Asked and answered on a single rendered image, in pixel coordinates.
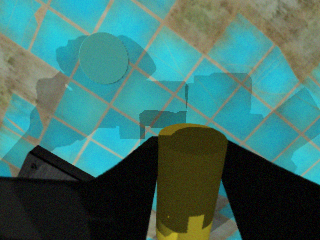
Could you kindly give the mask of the teal circle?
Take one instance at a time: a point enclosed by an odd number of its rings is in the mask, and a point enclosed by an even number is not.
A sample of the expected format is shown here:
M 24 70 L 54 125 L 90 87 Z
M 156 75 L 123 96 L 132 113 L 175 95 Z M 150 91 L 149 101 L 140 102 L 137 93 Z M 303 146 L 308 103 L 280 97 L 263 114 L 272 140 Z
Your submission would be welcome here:
M 118 37 L 107 32 L 96 32 L 82 42 L 79 63 L 84 74 L 92 81 L 112 84 L 125 75 L 129 56 Z

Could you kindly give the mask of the yellow tall cylinder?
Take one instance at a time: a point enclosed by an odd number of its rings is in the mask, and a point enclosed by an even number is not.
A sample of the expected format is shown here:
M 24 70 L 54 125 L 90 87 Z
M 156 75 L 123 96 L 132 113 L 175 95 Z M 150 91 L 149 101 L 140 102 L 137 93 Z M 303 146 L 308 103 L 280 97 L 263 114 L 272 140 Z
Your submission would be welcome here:
M 158 240 L 209 240 L 227 147 L 227 137 L 205 125 L 180 123 L 160 130 Z

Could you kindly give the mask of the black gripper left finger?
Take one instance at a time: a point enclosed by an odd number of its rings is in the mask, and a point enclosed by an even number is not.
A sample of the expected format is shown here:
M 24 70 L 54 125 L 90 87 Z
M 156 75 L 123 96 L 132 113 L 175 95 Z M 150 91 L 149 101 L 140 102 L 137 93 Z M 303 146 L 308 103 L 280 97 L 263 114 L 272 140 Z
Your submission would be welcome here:
M 157 176 L 158 136 L 91 181 L 0 176 L 0 237 L 146 240 Z

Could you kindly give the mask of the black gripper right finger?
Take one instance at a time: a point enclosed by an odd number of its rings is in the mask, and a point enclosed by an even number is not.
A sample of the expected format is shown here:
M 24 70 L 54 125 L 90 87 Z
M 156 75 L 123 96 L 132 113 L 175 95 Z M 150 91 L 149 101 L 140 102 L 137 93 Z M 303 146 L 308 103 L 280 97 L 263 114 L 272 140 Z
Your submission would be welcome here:
M 222 183 L 242 240 L 320 240 L 320 185 L 231 142 Z

